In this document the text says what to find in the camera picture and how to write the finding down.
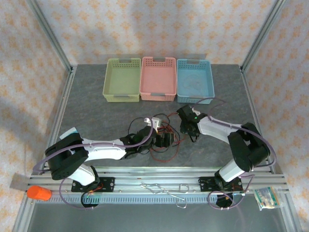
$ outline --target patterned wall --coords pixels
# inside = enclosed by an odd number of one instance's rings
[[[247,71],[263,135],[274,145],[309,231],[309,1],[290,0]]]
[[[39,0],[71,64],[112,57],[241,64],[275,0]]]
[[[14,188],[42,158],[66,71],[25,0],[0,0],[0,25],[0,231],[10,232],[24,196]]]

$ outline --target orange cap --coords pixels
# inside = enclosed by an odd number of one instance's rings
[[[40,186],[31,186],[27,191],[27,196],[32,199],[47,201],[51,198],[52,192]]]

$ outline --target blue basket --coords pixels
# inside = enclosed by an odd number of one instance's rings
[[[177,60],[177,102],[196,103],[214,97],[211,63],[204,59]],[[209,104],[212,99],[201,104]]]

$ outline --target plastic basket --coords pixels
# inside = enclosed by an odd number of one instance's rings
[[[103,96],[108,102],[140,101],[140,58],[108,60]]]
[[[177,102],[196,103],[214,97],[211,63],[204,59],[177,60]],[[201,104],[209,104],[211,99]]]
[[[143,57],[140,77],[141,99],[172,102],[176,91],[176,59]]]

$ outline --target pink basket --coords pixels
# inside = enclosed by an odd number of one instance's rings
[[[143,57],[140,76],[141,99],[172,102],[176,92],[176,59]]]

